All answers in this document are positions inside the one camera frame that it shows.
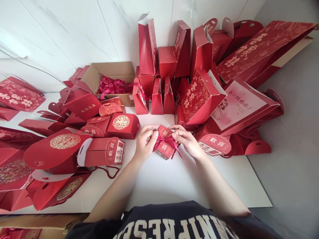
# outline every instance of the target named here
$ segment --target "person's right hand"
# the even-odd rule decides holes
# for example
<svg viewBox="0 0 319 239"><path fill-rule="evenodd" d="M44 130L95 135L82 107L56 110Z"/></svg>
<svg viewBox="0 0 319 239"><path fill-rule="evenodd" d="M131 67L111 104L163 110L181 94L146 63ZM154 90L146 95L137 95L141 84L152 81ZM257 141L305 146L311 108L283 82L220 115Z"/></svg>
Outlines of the person's right hand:
<svg viewBox="0 0 319 239"><path fill-rule="evenodd" d="M189 153L190 156L199 159L206 155L191 132L186 131L183 126L179 124L172 125L169 129L175 130L172 137L184 145L186 152Z"/></svg>

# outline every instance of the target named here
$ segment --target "ribbon bow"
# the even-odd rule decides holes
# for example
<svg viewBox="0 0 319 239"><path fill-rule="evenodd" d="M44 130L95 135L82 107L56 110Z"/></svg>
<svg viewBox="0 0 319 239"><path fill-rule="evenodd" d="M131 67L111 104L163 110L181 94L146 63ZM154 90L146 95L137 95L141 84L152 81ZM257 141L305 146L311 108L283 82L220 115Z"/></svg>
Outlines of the ribbon bow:
<svg viewBox="0 0 319 239"><path fill-rule="evenodd" d="M154 145L154 148L153 148L153 152L158 148L158 146L160 145L161 141L164 141L165 143L167 143L167 144L169 144L170 146L172 146L172 147L175 149L175 151L178 152L179 156L180 156L181 158L183 158L183 157L181 156L179 150L178 150L177 144L175 143L175 139L174 139L172 136L169 136L169 137L167 137L167 138L163 138L163 137L161 137L161 136L158 136L157 141L156 141L156 143L155 143L155 145Z"/></svg>

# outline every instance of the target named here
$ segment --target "hand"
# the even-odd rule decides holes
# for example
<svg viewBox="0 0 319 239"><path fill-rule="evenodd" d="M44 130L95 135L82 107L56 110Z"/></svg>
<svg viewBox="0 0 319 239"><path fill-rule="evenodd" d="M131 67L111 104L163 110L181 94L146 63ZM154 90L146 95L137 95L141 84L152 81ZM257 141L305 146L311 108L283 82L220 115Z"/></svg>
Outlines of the hand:
<svg viewBox="0 0 319 239"><path fill-rule="evenodd" d="M170 130L175 130L172 137L184 145L186 152L194 159L200 159L206 156L206 153L199 146L198 142L191 134L191 132L186 131L183 126L177 124L169 127Z"/></svg>
<svg viewBox="0 0 319 239"><path fill-rule="evenodd" d="M148 159L153 152L154 145L157 141L157 137L159 136L158 131L153 132L156 128L158 128L158 125L154 124L145 125L142 128L136 139L136 150L133 158L142 160L143 162Z"/></svg>

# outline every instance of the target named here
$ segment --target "person's left hand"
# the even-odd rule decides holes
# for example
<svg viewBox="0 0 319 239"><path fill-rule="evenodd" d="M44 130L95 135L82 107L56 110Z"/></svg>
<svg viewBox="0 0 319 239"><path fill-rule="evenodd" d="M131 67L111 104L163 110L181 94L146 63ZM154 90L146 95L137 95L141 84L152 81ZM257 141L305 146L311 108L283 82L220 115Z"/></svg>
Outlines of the person's left hand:
<svg viewBox="0 0 319 239"><path fill-rule="evenodd" d="M137 160L142 160L143 162L148 159L148 157L153 152L154 145L157 141L157 137L159 136L159 132L155 131L154 129L158 128L158 125L149 124L145 125L138 135L136 139L136 150L134 157Z"/></svg>

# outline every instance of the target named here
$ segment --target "white table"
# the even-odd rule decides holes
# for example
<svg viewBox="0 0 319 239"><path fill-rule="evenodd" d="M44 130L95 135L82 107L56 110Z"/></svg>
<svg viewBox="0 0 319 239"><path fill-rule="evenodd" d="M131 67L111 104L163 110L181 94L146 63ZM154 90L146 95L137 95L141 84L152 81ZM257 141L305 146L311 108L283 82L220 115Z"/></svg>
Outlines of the white table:
<svg viewBox="0 0 319 239"><path fill-rule="evenodd" d="M46 94L45 97L47 100L38 110L48 110L48 104L56 102L59 99L59 94ZM127 107L126 110L127 113L135 113L134 107ZM146 124L170 126L174 124L174 115L154 116L148 114L138 117L141 126ZM18 126L24 119L42 118L36 112L20 112L9 122L0 121L0 125L29 131ZM136 146L135 140L124 141L126 142L126 149L122 168L131 160ZM151 155L141 168L127 210L130 210L134 206L188 200L194 200L205 207L209 207L208 200L199 182L195 162L185 152L182 145L180 146L180 153L183 159L178 154L175 154L173 160L169 159L167 161L156 153ZM272 207L246 156L235 156L230 159L215 156L211 157L211 159L247 207ZM90 212L113 181L114 179L109 179L103 170L98 169L92 173L88 180L65 203L44 209L39 213ZM32 206L13 212L13 214L34 213L37 212Z"/></svg>

